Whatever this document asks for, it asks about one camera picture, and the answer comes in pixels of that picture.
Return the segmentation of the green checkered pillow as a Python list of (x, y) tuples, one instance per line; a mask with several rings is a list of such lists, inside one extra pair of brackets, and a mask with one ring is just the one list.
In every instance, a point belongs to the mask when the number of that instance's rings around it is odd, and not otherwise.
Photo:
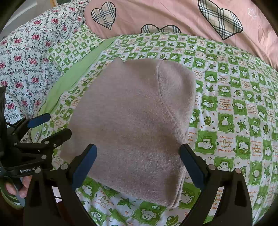
[(60, 73), (65, 74), (72, 66), (100, 46), (103, 41), (88, 26), (82, 25), (68, 39), (49, 48), (46, 58)]

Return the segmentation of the pink heart-patterned duvet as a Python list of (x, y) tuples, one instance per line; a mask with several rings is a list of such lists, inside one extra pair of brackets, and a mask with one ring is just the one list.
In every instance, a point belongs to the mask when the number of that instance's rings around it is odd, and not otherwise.
[(254, 1), (89, 1), (84, 17), (104, 39), (184, 33), (233, 45), (277, 68), (277, 32)]

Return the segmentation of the white floral bed sheet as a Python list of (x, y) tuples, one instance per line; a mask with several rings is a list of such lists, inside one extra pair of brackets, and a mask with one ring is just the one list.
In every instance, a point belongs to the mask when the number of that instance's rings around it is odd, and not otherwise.
[(6, 88), (5, 118), (13, 124), (32, 118), (61, 73), (46, 51), (67, 40), (84, 23), (88, 1), (71, 1), (47, 10), (1, 41), (1, 86)]

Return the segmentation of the green checkered frog quilt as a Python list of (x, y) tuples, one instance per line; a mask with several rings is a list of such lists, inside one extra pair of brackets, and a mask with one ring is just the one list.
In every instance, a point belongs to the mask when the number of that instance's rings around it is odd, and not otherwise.
[(277, 196), (277, 71), (246, 51), (206, 38), (174, 33), (108, 39), (69, 88), (56, 88), (41, 108), (51, 119), (31, 133), (38, 142), (66, 128), (84, 92), (115, 58), (168, 59), (196, 75), (188, 143), (219, 170), (241, 170), (252, 218), (262, 219)]

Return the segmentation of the taupe knit sweater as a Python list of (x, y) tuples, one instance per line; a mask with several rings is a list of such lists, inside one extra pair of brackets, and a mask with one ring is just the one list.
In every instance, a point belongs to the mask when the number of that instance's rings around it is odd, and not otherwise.
[(60, 157), (71, 162), (97, 147), (89, 176), (122, 194), (176, 208), (196, 75), (169, 60), (114, 59), (92, 82), (69, 121)]

